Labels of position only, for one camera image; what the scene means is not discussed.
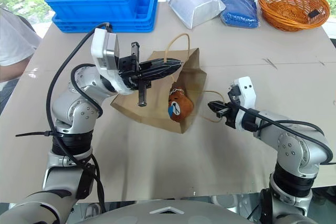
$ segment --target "blue fabric bag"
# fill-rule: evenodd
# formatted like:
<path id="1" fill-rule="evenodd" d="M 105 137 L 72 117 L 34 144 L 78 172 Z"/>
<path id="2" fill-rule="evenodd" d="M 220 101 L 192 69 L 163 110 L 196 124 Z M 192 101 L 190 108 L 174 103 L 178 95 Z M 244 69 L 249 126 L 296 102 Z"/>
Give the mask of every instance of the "blue fabric bag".
<path id="1" fill-rule="evenodd" d="M 228 26 L 256 28 L 259 25 L 257 5 L 254 0 L 221 0 L 226 8 L 220 17 Z"/>

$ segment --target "stuffed bear toy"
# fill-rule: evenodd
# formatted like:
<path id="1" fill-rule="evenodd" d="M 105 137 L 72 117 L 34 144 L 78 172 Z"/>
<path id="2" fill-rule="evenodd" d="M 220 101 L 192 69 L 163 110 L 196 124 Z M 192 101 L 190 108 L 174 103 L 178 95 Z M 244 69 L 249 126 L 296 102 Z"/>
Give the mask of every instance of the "stuffed bear toy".
<path id="1" fill-rule="evenodd" d="M 184 95 L 184 90 L 181 87 L 174 88 L 170 91 L 168 113 L 172 120 L 180 123 L 191 114 L 193 109 L 193 102 Z"/>

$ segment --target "person's arm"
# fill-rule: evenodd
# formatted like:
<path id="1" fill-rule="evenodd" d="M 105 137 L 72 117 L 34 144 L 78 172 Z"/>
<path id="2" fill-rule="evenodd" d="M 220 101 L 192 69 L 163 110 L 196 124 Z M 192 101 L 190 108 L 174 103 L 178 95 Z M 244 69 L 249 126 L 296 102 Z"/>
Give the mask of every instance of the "person's arm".
<path id="1" fill-rule="evenodd" d="M 0 82 L 20 77 L 25 71 L 30 57 L 9 66 L 0 66 Z"/>

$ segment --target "beige table surface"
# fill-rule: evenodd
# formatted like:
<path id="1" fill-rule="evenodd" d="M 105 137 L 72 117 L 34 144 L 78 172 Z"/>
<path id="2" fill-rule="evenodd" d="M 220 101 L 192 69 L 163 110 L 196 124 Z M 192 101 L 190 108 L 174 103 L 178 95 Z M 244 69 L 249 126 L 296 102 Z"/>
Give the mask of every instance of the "beige table surface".
<path id="1" fill-rule="evenodd" d="M 159 3 L 152 33 L 118 34 L 121 56 L 128 56 L 130 43 L 138 41 L 145 60 L 182 32 L 190 34 L 192 47 L 200 48 L 206 90 L 227 97 L 234 79 L 250 76 L 257 109 L 320 126 L 336 152 L 336 50 L 322 28 L 285 33 L 261 20 L 257 29 L 240 29 L 215 18 L 187 30 L 167 3 Z M 51 78 L 82 37 L 52 25 L 0 116 L 0 202 L 41 190 L 51 137 L 14 135 L 48 130 L 45 98 Z M 61 75 L 53 99 L 66 88 L 75 65 L 92 62 L 90 41 Z M 181 38 L 173 49 L 185 47 Z M 205 94 L 199 114 L 213 116 L 206 104 L 218 99 Z M 201 117 L 186 133 L 171 133 L 130 120 L 111 101 L 103 103 L 92 141 L 106 201 L 249 193 L 268 186 L 276 151 L 251 133 Z M 336 185 L 336 166 L 320 167 L 314 186 L 328 185 Z M 97 201 L 95 189 L 84 201 Z"/>

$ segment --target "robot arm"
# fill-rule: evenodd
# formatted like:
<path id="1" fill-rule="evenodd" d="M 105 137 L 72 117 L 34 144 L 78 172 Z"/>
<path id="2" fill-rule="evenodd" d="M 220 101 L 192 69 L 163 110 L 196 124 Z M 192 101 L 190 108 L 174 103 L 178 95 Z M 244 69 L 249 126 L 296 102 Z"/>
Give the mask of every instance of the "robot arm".
<path id="1" fill-rule="evenodd" d="M 255 110 L 256 94 L 249 77 L 235 80 L 228 95 L 229 103 L 214 101 L 208 106 L 217 117 L 226 117 L 226 125 L 253 132 L 254 137 L 278 152 L 269 189 L 261 192 L 261 223 L 276 223 L 277 217 L 289 214 L 307 216 L 312 198 L 311 187 L 319 165 L 332 159 L 323 132 L 309 123 Z M 285 124 L 278 127 L 268 121 Z"/>
<path id="2" fill-rule="evenodd" d="M 174 73 L 182 65 L 176 59 L 139 63 L 139 44 L 133 42 L 131 47 L 131 55 L 119 59 L 117 35 L 105 29 L 95 29 L 91 54 L 96 65 L 75 67 L 68 88 L 52 106 L 56 133 L 45 132 L 46 136 L 52 135 L 53 147 L 48 154 L 43 191 L 28 196 L 1 215 L 1 223 L 63 224 L 73 205 L 91 193 L 92 174 L 98 168 L 92 155 L 91 140 L 96 119 L 102 115 L 100 106 L 104 99 L 138 90 L 138 105 L 146 106 L 146 89 L 151 87 L 151 81 Z M 60 143 L 85 169 L 67 156 Z"/>

